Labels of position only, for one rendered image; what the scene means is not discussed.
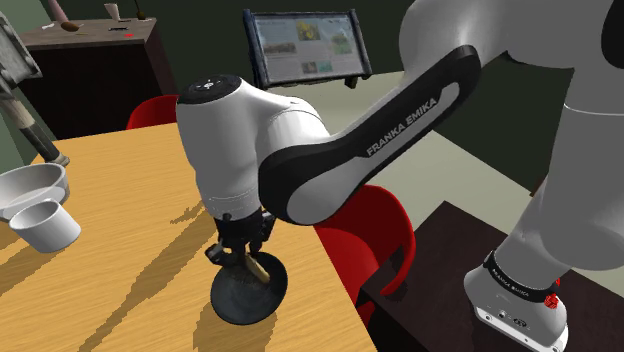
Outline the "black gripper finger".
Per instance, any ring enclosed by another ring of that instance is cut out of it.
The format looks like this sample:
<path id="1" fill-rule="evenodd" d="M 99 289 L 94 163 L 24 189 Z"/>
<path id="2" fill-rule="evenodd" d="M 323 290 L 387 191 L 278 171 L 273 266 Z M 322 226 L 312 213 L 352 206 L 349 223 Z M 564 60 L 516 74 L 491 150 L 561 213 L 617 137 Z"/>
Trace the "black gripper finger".
<path id="1" fill-rule="evenodd" d="M 219 266 L 234 266 L 237 264 L 237 254 L 226 252 L 221 242 L 212 244 L 205 250 L 206 257 L 211 263 Z"/>

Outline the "tan wooden stick utensil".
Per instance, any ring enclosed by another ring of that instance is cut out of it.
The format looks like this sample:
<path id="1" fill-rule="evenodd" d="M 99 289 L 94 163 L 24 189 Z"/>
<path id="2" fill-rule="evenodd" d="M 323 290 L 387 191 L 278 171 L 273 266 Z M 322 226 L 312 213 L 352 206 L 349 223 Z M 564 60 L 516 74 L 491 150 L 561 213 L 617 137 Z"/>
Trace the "tan wooden stick utensil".
<path id="1" fill-rule="evenodd" d="M 251 254 L 246 253 L 245 266 L 247 269 L 263 284 L 270 282 L 270 274 L 263 268 L 263 266 L 255 259 Z"/>

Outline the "black round plate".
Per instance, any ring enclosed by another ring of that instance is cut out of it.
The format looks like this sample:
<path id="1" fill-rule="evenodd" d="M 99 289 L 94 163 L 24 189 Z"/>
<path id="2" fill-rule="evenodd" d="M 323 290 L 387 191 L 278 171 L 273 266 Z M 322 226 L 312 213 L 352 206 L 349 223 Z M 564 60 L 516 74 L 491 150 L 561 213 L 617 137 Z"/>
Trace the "black round plate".
<path id="1" fill-rule="evenodd" d="M 210 300 L 215 313 L 235 325 L 250 325 L 270 316 L 288 287 L 287 271 L 275 256 L 259 252 L 257 261 L 269 274 L 263 283 L 245 266 L 222 267 L 212 283 Z"/>

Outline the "red chair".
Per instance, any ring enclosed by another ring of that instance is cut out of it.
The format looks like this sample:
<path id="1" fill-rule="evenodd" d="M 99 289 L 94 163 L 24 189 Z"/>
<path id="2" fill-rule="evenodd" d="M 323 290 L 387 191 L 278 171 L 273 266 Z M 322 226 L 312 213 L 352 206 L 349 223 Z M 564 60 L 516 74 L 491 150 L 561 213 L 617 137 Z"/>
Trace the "red chair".
<path id="1" fill-rule="evenodd" d="M 375 305 L 358 298 L 362 285 L 397 250 L 403 261 L 380 293 L 395 293 L 406 279 L 416 252 L 412 223 L 393 193 L 377 185 L 364 185 L 329 219 L 314 226 L 340 280 L 363 323 Z"/>
<path id="2" fill-rule="evenodd" d="M 178 96 L 173 94 L 157 96 L 142 102 L 132 111 L 126 129 L 175 123 L 177 100 Z"/>

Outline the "white cup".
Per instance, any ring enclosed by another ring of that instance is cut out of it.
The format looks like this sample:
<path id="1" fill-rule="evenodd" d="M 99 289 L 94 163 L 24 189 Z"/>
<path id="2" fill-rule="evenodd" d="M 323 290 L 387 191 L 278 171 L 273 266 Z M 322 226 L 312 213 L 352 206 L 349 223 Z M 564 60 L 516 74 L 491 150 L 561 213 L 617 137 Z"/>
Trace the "white cup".
<path id="1" fill-rule="evenodd" d="M 80 225 L 53 199 L 20 210 L 10 219 L 9 227 L 40 253 L 62 250 L 81 233 Z"/>

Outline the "black framed tablet screen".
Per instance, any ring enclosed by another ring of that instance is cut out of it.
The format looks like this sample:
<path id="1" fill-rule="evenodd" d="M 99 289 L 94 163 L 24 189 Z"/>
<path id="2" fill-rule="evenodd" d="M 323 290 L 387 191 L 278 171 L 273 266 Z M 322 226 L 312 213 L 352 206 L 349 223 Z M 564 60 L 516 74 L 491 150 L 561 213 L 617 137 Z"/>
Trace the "black framed tablet screen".
<path id="1" fill-rule="evenodd" d="M 353 89 L 372 75 L 356 11 L 243 11 L 253 84 L 259 89 L 342 80 Z"/>

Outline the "dark robot stand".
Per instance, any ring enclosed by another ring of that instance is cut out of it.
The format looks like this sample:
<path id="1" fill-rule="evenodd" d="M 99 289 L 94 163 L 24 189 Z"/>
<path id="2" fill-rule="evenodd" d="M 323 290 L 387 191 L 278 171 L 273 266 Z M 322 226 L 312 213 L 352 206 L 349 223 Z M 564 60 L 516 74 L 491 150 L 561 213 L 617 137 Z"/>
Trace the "dark robot stand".
<path id="1" fill-rule="evenodd" d="M 416 255 L 390 296 L 381 289 L 402 260 L 396 251 L 362 286 L 375 311 L 368 331 L 378 352 L 531 352 L 487 327 L 464 292 L 465 274 L 504 239 L 503 232 L 443 202 L 414 232 Z M 564 352 L 624 352 L 624 298 L 575 271 L 561 279 L 568 311 Z"/>

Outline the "white bowl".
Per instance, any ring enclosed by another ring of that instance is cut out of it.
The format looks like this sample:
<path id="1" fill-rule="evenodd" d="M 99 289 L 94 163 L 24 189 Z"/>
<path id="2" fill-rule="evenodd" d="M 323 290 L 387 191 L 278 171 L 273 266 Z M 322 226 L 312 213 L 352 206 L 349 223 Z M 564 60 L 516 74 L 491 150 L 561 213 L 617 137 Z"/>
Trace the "white bowl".
<path id="1" fill-rule="evenodd" d="M 0 174 L 0 221 L 8 222 L 24 208 L 42 200 L 63 204 L 70 194 L 63 166 L 33 164 Z"/>

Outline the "dark wooden cabinet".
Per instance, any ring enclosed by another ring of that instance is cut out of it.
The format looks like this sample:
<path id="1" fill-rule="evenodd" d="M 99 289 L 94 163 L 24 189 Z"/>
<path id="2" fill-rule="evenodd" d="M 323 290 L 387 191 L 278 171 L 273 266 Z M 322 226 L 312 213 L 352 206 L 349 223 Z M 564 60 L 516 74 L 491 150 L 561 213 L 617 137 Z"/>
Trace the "dark wooden cabinet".
<path id="1" fill-rule="evenodd" d="M 177 92 L 155 18 L 76 23 L 20 34 L 42 76 L 19 88 L 56 138 L 121 131 L 142 102 Z"/>

